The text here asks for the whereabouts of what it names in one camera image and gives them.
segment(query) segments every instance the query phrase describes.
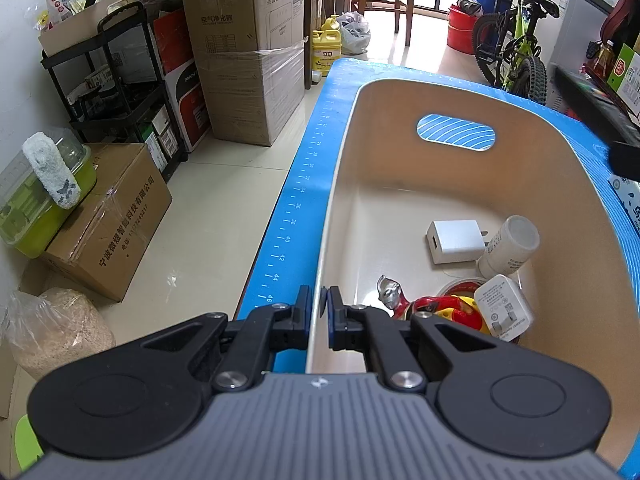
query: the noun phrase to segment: white tile floor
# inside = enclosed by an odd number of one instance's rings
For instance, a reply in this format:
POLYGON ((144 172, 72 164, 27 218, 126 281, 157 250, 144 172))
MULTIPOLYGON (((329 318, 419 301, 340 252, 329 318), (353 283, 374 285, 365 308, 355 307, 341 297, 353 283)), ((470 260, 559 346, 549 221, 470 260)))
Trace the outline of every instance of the white tile floor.
MULTIPOLYGON (((414 16, 412 44, 405 48, 404 18, 398 35, 391 12, 370 12, 367 19, 372 40, 359 58, 485 82, 473 56, 446 46, 446 21, 414 16)), ((110 304, 90 294, 118 343, 211 310, 233 316, 321 88, 322 83, 306 91, 272 147, 209 137, 178 167, 169 182, 173 203, 124 300, 110 304)), ((68 281, 49 277, 49 285, 61 283, 68 281)), ((11 416, 0 422, 0 471, 7 475, 18 473, 15 460, 9 465, 6 444, 32 386, 19 371, 11 416)))

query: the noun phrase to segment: bicycle tire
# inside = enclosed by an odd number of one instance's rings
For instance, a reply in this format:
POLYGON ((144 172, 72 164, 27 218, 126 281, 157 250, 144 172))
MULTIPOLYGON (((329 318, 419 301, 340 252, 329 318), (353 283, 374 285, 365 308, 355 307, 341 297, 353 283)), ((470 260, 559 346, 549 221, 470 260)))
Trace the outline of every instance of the bicycle tire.
POLYGON ((480 72, 487 80, 487 82, 494 87, 502 86, 502 81, 500 79, 500 74, 495 73, 495 70, 492 70, 490 65, 481 57, 478 56, 478 47, 482 45, 483 36, 489 33, 490 27, 493 27, 494 34, 498 34, 498 26, 500 25, 500 14, 492 12, 491 14, 485 14, 484 16, 480 16, 478 20, 474 23, 474 30, 472 33, 472 44, 474 48, 474 55, 476 57, 476 63, 478 63, 478 67, 480 68, 480 72))
POLYGON ((539 57, 527 56, 522 60, 511 93, 546 105, 546 68, 539 57))

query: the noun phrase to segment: cardboard box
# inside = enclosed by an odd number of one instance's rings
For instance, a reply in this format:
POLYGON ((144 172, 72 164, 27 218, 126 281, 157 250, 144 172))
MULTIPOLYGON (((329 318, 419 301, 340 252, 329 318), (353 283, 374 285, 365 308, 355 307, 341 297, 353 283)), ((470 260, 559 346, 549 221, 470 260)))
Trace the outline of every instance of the cardboard box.
POLYGON ((196 54, 253 52, 303 38, 302 0, 182 0, 196 54))
POLYGON ((183 3, 214 135, 271 146, 304 94, 302 0, 183 3))
POLYGON ((631 113, 638 117, 640 114, 640 54, 636 54, 631 47, 623 44, 607 82, 629 107, 631 113))
MULTIPOLYGON (((154 33, 169 100, 184 145, 188 152, 192 152, 203 137, 210 133, 211 122, 193 59, 184 10, 176 10, 155 20, 154 33)), ((164 117, 168 124, 166 111, 164 117)), ((154 127, 162 142, 162 126, 154 120, 154 127)))
POLYGON ((171 203, 146 144, 90 144, 97 183, 42 258, 65 276, 121 301, 171 203))
POLYGON ((218 139, 271 146, 305 93, 302 43, 196 62, 218 139))

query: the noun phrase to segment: metal screw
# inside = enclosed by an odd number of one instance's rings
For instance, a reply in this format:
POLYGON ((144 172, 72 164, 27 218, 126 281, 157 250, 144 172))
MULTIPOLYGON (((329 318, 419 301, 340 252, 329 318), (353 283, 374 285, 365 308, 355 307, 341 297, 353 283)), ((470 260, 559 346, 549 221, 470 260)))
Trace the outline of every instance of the metal screw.
POLYGON ((234 370, 230 372, 222 372, 216 377, 216 382, 223 388, 239 388, 246 384, 246 375, 234 370))
POLYGON ((391 382, 399 388, 415 388, 422 384, 422 377, 420 374, 403 370, 402 372, 396 372, 391 376, 391 382))

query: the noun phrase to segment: red box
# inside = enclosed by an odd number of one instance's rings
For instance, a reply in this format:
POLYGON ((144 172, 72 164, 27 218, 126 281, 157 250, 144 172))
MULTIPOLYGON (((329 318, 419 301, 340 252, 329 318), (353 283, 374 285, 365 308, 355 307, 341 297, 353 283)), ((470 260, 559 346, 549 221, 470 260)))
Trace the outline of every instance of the red box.
POLYGON ((155 20, 154 33, 169 99, 186 149, 192 152, 204 135, 210 133, 211 122, 193 59, 184 10, 155 20))

